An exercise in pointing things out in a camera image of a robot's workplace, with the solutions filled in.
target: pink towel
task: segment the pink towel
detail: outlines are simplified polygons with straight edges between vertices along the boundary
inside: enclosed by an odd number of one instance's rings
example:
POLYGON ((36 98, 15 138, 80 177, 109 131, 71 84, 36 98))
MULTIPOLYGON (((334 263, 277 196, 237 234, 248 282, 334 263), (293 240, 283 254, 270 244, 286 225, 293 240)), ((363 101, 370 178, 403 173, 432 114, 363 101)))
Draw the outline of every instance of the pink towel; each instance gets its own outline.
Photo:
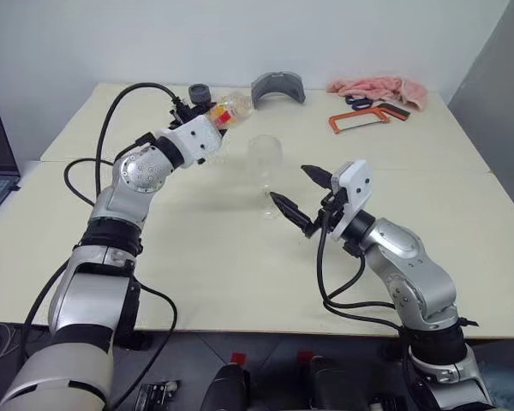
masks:
POLYGON ((414 104, 424 110, 428 91, 424 86, 402 77, 367 77, 358 80, 335 80, 327 86, 327 92, 339 96, 365 96, 373 100, 399 100, 404 104, 414 104))

